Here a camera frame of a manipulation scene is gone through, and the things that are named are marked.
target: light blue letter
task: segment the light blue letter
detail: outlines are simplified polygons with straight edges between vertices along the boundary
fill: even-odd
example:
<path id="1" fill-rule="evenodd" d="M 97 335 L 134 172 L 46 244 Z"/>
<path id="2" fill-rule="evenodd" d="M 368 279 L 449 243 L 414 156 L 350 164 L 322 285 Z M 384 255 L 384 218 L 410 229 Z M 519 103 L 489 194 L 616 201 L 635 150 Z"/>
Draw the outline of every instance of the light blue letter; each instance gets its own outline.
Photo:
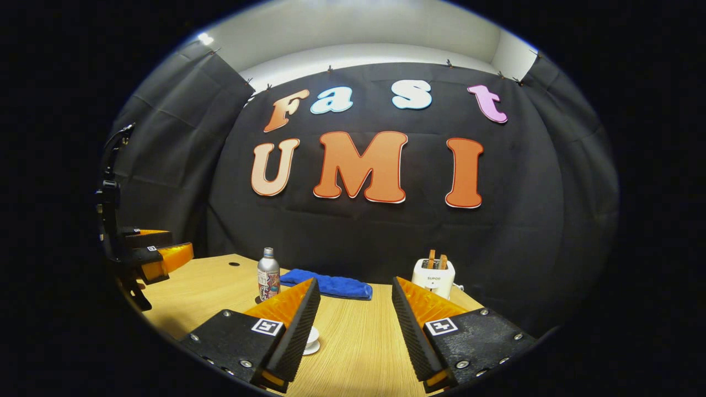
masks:
<path id="1" fill-rule="evenodd" d="M 400 109 L 424 109 L 431 105 L 431 86 L 424 80 L 400 80 L 393 84 L 393 104 Z"/>
<path id="2" fill-rule="evenodd" d="M 353 106 L 351 102 L 351 94 L 353 90 L 350 87 L 334 87 L 330 88 L 318 95 L 318 101 L 311 106 L 311 112 L 314 114 L 326 113 L 330 110 L 334 112 L 343 112 Z"/>

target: aluminum bottle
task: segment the aluminum bottle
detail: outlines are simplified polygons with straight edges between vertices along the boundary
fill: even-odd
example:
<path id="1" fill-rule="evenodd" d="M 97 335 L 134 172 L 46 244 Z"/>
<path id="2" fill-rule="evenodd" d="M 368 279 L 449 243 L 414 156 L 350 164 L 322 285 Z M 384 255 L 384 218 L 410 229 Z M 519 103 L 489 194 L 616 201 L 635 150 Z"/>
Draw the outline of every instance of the aluminum bottle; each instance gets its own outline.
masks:
<path id="1" fill-rule="evenodd" d="M 263 302 L 280 293 L 280 264 L 272 248 L 265 248 L 263 258 L 258 262 L 258 287 Z"/>

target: table surface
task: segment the table surface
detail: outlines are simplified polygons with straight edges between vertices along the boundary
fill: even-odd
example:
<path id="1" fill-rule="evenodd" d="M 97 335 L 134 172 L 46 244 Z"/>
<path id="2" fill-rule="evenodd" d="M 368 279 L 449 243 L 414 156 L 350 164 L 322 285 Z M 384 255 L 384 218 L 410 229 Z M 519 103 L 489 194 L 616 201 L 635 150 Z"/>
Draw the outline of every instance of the table surface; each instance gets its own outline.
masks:
<path id="1" fill-rule="evenodd" d="M 400 276 L 410 279 L 413 265 L 409 275 Z M 143 315 L 175 339 L 223 309 L 245 312 L 256 305 L 257 261 L 240 255 L 194 259 L 169 277 L 143 291 L 152 303 L 152 310 Z M 313 323 L 321 348 L 302 357 L 286 394 L 270 392 L 293 397 L 427 396 L 409 361 L 392 303 L 392 285 L 370 286 L 373 299 L 369 301 L 321 296 Z M 455 286 L 450 300 L 468 310 L 482 307 Z"/>

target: orange letter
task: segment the orange letter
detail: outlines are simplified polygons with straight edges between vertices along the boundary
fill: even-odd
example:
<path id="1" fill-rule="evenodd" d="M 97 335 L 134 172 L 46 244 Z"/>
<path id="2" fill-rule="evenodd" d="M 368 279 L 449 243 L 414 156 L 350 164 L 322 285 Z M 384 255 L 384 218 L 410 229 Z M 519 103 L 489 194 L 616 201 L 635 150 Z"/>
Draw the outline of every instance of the orange letter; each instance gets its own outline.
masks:
<path id="1" fill-rule="evenodd" d="M 285 188 L 289 180 L 289 170 L 292 167 L 292 155 L 297 146 L 299 146 L 299 139 L 295 138 L 287 139 L 280 143 L 280 150 L 282 151 L 280 170 L 277 171 L 275 180 L 271 182 L 265 178 L 265 170 L 267 169 L 267 159 L 275 146 L 271 143 L 263 143 L 255 147 L 255 162 L 253 164 L 253 173 L 250 177 L 250 184 L 257 194 L 274 196 Z"/>
<path id="2" fill-rule="evenodd" d="M 270 123 L 263 130 L 264 132 L 274 131 L 289 122 L 286 113 L 294 114 L 299 107 L 299 100 L 309 96 L 309 90 L 301 90 L 298 93 L 284 97 L 273 104 L 275 111 L 272 113 Z"/>
<path id="3" fill-rule="evenodd" d="M 400 187 L 400 157 L 407 136 L 401 132 L 383 131 L 375 135 L 361 156 L 347 132 L 323 134 L 324 145 L 321 182 L 313 188 L 316 197 L 335 199 L 341 195 L 336 174 L 341 174 L 348 197 L 358 195 L 368 174 L 373 173 L 365 198 L 381 203 L 402 203 L 405 191 Z"/>
<path id="4" fill-rule="evenodd" d="M 483 146 L 463 138 L 451 138 L 446 145 L 453 151 L 453 185 L 446 203 L 458 208 L 480 207 L 483 199 L 478 194 L 478 157 Z"/>

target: letter m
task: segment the letter m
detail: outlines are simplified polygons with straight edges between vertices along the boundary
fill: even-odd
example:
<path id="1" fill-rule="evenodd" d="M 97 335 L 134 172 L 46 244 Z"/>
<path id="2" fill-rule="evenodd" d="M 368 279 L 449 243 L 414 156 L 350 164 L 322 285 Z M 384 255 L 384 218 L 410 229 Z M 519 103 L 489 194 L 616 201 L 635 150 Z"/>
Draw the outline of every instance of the letter m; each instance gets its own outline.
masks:
<path id="1" fill-rule="evenodd" d="M 363 183 L 372 173 L 370 187 L 363 195 L 370 201 L 402 203 L 405 191 L 400 187 L 400 158 L 407 136 L 396 131 L 382 131 L 375 135 L 363 155 L 344 131 L 323 134 L 319 141 L 324 145 L 321 181 L 313 189 L 314 196 L 335 199 L 341 195 L 336 175 L 351 199 L 358 196 Z"/>

